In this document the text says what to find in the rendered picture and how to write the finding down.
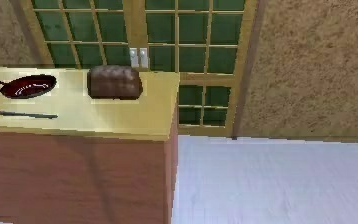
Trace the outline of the dark red frying pan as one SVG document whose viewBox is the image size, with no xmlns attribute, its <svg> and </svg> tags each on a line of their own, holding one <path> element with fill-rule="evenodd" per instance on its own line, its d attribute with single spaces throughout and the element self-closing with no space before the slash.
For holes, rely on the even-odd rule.
<svg viewBox="0 0 358 224">
<path fill-rule="evenodd" d="M 57 79 L 52 75 L 29 75 L 10 82 L 0 81 L 0 93 L 10 99 L 30 99 L 50 92 L 56 84 Z"/>
</svg>

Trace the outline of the brown wooden counter cabinet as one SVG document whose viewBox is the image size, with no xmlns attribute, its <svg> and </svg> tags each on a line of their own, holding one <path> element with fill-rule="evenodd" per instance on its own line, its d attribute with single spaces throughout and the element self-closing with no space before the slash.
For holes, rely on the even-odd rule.
<svg viewBox="0 0 358 224">
<path fill-rule="evenodd" d="M 0 67 L 0 81 L 34 74 Z M 0 224 L 171 224 L 179 76 L 143 72 L 135 101 L 92 99 L 84 70 L 28 100 L 0 94 Z"/>
</svg>

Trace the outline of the dark grey knife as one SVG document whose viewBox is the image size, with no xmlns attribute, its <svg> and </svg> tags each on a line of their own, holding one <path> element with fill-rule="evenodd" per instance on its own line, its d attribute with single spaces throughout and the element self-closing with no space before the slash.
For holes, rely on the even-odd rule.
<svg viewBox="0 0 358 224">
<path fill-rule="evenodd" d="M 0 111 L 1 116 L 23 116 L 31 118 L 45 118 L 45 119 L 55 119 L 58 118 L 56 114 L 34 114 L 34 113 L 20 113 L 20 112 L 10 112 L 10 111 Z"/>
</svg>

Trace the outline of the brown bread loaf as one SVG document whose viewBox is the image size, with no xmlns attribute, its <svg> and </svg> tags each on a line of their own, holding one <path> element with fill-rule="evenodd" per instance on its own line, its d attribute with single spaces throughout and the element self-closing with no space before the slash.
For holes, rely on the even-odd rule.
<svg viewBox="0 0 358 224">
<path fill-rule="evenodd" d="M 143 85 L 139 72 L 132 67 L 100 65 L 88 71 L 87 91 L 93 99 L 137 100 Z"/>
</svg>

